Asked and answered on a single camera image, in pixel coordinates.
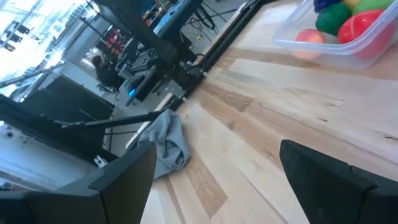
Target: pink ball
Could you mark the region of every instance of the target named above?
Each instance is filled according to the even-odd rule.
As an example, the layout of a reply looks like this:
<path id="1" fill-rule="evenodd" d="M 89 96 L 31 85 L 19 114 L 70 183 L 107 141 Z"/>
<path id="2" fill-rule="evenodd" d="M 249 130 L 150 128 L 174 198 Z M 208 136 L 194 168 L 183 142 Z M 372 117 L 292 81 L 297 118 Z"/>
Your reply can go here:
<path id="1" fill-rule="evenodd" d="M 325 43 L 325 36 L 322 32 L 315 29 L 305 29 L 301 31 L 296 39 L 297 42 L 307 42 L 307 43 Z M 293 55 L 297 58 L 304 60 L 314 60 L 317 57 L 321 56 L 320 52 L 311 52 L 306 50 L 294 50 Z"/>

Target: yellow ball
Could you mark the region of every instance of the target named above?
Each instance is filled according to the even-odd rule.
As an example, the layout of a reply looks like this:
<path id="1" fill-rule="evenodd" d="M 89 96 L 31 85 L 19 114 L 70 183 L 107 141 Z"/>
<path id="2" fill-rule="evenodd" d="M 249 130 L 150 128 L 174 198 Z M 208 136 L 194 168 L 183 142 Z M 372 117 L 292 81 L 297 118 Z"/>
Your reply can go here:
<path id="1" fill-rule="evenodd" d="M 343 2 L 351 9 L 353 10 L 355 6 L 360 2 L 361 0 L 343 0 Z"/>

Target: person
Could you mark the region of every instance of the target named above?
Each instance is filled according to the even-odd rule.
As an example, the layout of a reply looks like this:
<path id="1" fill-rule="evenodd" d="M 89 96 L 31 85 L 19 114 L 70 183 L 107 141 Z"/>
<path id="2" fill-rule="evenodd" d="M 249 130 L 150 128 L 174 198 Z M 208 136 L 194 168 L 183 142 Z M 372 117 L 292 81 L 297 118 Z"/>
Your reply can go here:
<path id="1" fill-rule="evenodd" d="M 108 63 L 106 63 L 102 56 L 97 55 L 91 59 L 95 67 L 95 72 L 99 81 L 109 87 L 119 89 L 124 83 L 124 78 L 118 76 L 118 72 Z"/>

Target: window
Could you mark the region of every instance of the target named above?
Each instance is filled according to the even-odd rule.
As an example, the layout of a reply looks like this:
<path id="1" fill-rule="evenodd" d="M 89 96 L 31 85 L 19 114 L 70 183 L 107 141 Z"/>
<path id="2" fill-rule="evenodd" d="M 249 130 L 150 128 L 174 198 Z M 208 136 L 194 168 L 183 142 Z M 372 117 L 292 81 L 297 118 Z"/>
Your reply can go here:
<path id="1" fill-rule="evenodd" d="M 0 11 L 0 82 L 58 64 L 69 41 L 60 39 L 78 32 L 69 28 L 79 16 L 90 18 L 100 10 L 91 4 L 94 9 L 85 0 L 8 0 Z M 0 94 L 10 96 L 39 77 L 0 89 Z"/>

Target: blue ball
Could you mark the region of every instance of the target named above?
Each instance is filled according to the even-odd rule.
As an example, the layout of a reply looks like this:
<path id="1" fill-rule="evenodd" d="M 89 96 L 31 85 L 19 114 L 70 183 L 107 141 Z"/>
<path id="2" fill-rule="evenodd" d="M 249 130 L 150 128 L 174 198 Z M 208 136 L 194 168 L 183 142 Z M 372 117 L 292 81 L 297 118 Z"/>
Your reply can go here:
<path id="1" fill-rule="evenodd" d="M 313 6 L 315 7 L 315 12 L 318 13 L 329 7 L 331 4 L 336 4 L 341 1 L 342 0 L 313 0 Z"/>

